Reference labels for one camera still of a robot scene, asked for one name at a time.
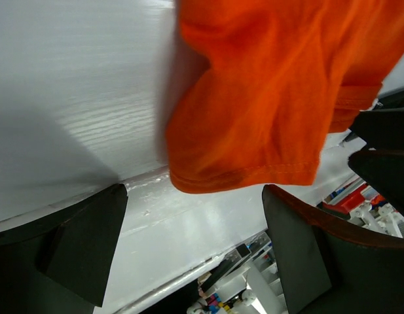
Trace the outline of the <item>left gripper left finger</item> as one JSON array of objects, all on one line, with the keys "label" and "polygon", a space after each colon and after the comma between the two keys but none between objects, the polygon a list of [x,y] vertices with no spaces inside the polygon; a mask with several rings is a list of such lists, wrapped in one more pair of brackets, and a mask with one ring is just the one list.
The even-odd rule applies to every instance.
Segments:
[{"label": "left gripper left finger", "polygon": [[103,305],[128,193],[114,184],[0,232],[0,313],[93,313]]}]

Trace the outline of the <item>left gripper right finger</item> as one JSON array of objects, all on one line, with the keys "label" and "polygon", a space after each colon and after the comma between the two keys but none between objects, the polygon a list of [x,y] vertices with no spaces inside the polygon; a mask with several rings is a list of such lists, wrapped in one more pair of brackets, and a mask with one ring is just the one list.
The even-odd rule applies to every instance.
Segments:
[{"label": "left gripper right finger", "polygon": [[404,313],[404,239],[356,226],[273,184],[262,199],[290,313]]}]

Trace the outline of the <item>orange t shirt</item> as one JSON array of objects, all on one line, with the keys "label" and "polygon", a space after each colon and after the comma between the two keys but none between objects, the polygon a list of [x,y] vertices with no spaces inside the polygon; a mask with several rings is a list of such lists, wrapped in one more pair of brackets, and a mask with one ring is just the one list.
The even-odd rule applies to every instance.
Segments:
[{"label": "orange t shirt", "polygon": [[404,1],[182,1],[178,24],[208,61],[166,127],[190,194],[312,184],[404,55]]}]

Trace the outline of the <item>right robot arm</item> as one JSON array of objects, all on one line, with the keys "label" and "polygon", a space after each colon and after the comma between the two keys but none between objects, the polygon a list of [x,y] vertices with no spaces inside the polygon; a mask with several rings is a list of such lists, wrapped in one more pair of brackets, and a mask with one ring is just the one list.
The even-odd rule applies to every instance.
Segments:
[{"label": "right robot arm", "polygon": [[361,111],[350,130],[365,148],[349,157],[349,167],[404,216],[404,98]]}]

